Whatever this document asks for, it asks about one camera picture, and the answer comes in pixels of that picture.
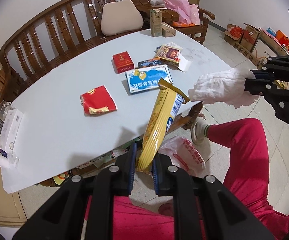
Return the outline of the crushed red paper cup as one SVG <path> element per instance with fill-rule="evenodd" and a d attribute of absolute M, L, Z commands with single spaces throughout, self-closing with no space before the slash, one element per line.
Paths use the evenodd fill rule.
<path fill-rule="evenodd" d="M 80 100 L 85 115 L 100 115 L 117 110 L 116 103 L 104 85 L 82 94 Z"/>

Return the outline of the white tissue paper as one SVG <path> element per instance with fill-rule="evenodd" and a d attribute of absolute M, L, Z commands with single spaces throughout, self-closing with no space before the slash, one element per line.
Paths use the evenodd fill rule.
<path fill-rule="evenodd" d="M 224 102 L 236 109 L 250 106 L 259 96 L 244 90 L 245 81 L 254 78 L 255 75 L 250 70 L 243 68 L 203 75 L 197 79 L 193 88 L 188 90 L 188 97 L 191 101 L 200 101 L 205 105 Z"/>

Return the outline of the long white box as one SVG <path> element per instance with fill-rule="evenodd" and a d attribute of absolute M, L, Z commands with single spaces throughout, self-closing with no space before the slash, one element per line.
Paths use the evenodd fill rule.
<path fill-rule="evenodd" d="M 7 112 L 3 123 L 0 133 L 0 149 L 7 154 L 8 159 L 16 159 L 14 145 L 22 117 L 21 111 L 12 109 Z"/>

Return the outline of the small tan carton box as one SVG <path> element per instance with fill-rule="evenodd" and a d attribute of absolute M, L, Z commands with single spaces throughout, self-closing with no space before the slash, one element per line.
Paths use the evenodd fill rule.
<path fill-rule="evenodd" d="M 163 37 L 173 37 L 176 35 L 176 30 L 169 24 L 162 22 L 161 23 L 161 33 Z"/>

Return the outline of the red cigarette pack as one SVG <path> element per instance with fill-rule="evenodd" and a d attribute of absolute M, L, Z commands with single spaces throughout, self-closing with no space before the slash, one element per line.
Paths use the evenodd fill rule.
<path fill-rule="evenodd" d="M 127 51 L 113 55 L 113 62 L 117 74 L 134 69 L 134 63 Z"/>

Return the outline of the person's right leg red trousers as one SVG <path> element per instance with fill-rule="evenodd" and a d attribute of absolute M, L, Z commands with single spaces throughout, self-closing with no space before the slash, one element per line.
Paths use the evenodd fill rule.
<path fill-rule="evenodd" d="M 246 118 L 209 125 L 206 137 L 230 149 L 227 187 L 276 239 L 289 232 L 289 215 L 275 211 L 268 202 L 269 152 L 262 123 Z"/>

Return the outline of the yellow snack wrapper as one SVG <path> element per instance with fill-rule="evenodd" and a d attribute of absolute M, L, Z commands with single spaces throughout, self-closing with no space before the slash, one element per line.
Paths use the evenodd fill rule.
<path fill-rule="evenodd" d="M 159 80 L 158 85 L 160 90 L 144 133 L 137 164 L 138 171 L 148 170 L 180 107 L 190 101 L 185 93 L 163 78 Z"/>

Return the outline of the white blue small box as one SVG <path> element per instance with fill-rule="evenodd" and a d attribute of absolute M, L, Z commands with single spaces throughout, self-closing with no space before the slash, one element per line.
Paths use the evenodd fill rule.
<path fill-rule="evenodd" d="M 162 46 L 172 47 L 172 48 L 178 49 L 179 51 L 183 50 L 183 48 L 181 46 L 177 45 L 174 42 L 169 42 L 169 43 L 163 44 Z M 162 46 L 156 47 L 155 52 L 157 52 Z"/>

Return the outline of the pink plastic bag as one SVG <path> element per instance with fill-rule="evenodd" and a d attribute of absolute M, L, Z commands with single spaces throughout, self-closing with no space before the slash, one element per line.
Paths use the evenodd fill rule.
<path fill-rule="evenodd" d="M 163 0 L 167 9 L 177 12 L 179 20 L 173 21 L 174 27 L 184 28 L 201 25 L 197 4 L 189 4 L 188 0 Z"/>

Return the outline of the brown patterned snack box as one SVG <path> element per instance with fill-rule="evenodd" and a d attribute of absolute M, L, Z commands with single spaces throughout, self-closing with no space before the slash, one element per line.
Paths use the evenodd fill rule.
<path fill-rule="evenodd" d="M 188 72 L 191 65 L 191 62 L 183 57 L 179 49 L 167 45 L 160 46 L 155 57 L 168 65 L 175 66 L 182 72 Z"/>

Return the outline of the white red plastic trash bag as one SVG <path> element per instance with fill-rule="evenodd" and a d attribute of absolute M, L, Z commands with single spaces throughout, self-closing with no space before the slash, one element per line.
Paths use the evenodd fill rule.
<path fill-rule="evenodd" d="M 182 168 L 191 176 L 197 177 L 206 167 L 204 159 L 193 144 L 180 136 L 163 142 L 158 153 L 169 156 L 174 166 Z"/>

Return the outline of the beige cushion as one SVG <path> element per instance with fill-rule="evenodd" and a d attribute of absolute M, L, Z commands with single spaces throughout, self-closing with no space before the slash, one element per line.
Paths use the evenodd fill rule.
<path fill-rule="evenodd" d="M 143 25 L 144 20 L 131 0 L 110 2 L 102 9 L 101 31 L 106 36 L 140 30 Z"/>

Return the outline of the blue white medicine box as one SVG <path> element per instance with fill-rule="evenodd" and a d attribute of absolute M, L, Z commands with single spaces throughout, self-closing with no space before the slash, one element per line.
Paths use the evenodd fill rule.
<path fill-rule="evenodd" d="M 159 88 L 160 79 L 173 83 L 166 64 L 133 69 L 126 72 L 127 85 L 131 94 Z"/>

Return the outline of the tall green milk carton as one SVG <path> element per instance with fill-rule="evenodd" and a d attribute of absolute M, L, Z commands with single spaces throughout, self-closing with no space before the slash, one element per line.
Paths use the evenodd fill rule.
<path fill-rule="evenodd" d="M 159 9 L 150 9 L 150 33 L 153 37 L 162 35 L 162 12 Z"/>

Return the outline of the black orange gel-ball box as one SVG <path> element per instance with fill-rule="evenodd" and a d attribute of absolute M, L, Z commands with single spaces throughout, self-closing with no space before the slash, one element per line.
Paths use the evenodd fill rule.
<path fill-rule="evenodd" d="M 149 60 L 144 60 L 144 61 L 138 62 L 138 68 L 159 66 L 162 64 L 163 64 L 163 62 L 158 57 L 154 57 L 154 58 L 149 59 Z"/>

